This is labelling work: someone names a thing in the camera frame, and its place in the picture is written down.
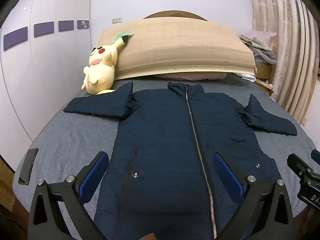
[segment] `jacket pocket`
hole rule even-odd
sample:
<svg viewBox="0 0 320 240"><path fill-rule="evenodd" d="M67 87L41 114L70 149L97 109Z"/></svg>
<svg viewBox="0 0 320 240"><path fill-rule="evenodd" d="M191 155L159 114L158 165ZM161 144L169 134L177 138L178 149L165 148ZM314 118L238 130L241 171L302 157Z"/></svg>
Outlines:
<svg viewBox="0 0 320 240"><path fill-rule="evenodd" d="M120 201L119 201L119 211L121 211L122 207L123 207L123 203L124 203L124 199L125 199L125 190L128 186L129 180L130 180L130 176L132 174L132 169L134 167L134 164L136 162L138 156L138 148L135 149L133 156L127 166L127 170L126 173L124 175L124 179L123 179L123 183L122 183L122 188L121 188L121 192L120 192Z"/></svg>

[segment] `green toy leaf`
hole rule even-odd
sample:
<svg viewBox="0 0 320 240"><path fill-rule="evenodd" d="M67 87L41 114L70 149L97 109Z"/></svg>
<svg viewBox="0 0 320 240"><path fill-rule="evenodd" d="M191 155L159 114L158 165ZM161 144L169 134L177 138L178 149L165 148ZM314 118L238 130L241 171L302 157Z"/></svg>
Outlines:
<svg viewBox="0 0 320 240"><path fill-rule="evenodd" d="M131 36L131 35L133 35L133 33L132 33L132 32L119 32L119 33L113 38L112 42L115 42L115 41L118 40L119 38L121 38L121 37L123 37L123 36L126 36L126 35Z"/></svg>

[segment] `metal screw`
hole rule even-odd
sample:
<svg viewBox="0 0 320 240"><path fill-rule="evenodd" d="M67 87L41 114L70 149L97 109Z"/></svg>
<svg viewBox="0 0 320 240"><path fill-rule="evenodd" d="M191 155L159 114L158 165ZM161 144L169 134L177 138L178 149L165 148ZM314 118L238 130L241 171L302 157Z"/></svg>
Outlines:
<svg viewBox="0 0 320 240"><path fill-rule="evenodd" d="M67 178L66 178L66 181L67 182L73 182L75 180L75 176L73 176L73 175L70 175L70 176L68 176Z"/></svg>
<svg viewBox="0 0 320 240"><path fill-rule="evenodd" d="M250 175L250 176L248 176L248 181L255 182L256 178L254 176Z"/></svg>
<svg viewBox="0 0 320 240"><path fill-rule="evenodd" d="M280 186L283 186L283 185L284 185L283 180L282 180L282 179L278 179L278 184L279 184Z"/></svg>
<svg viewBox="0 0 320 240"><path fill-rule="evenodd" d="M44 183L44 179L39 179L39 181L38 181L38 185L42 185Z"/></svg>

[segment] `pile of fabric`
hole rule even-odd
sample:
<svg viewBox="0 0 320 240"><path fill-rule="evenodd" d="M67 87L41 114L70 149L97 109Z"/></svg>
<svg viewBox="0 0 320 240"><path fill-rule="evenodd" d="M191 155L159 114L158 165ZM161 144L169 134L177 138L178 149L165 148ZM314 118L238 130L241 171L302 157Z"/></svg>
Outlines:
<svg viewBox="0 0 320 240"><path fill-rule="evenodd" d="M270 65L270 67L276 64L277 55L273 47L276 47L277 33L252 31L241 35L240 40L253 52L256 64ZM250 74L235 73L235 75L251 82L256 80L256 77Z"/></svg>

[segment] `folded clothes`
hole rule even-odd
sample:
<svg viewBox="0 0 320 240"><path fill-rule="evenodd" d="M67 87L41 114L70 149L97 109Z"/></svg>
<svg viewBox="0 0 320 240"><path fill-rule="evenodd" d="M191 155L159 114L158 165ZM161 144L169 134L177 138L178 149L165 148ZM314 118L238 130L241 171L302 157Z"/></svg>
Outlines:
<svg viewBox="0 0 320 240"><path fill-rule="evenodd" d="M245 35L241 35L240 39L253 52L256 63L276 64L277 55L266 43L256 37L250 38Z"/></svg>
<svg viewBox="0 0 320 240"><path fill-rule="evenodd" d="M244 34L246 38L256 37L258 40L263 41L275 52L278 43L278 33L273 32L261 32L261 31L251 31Z"/></svg>

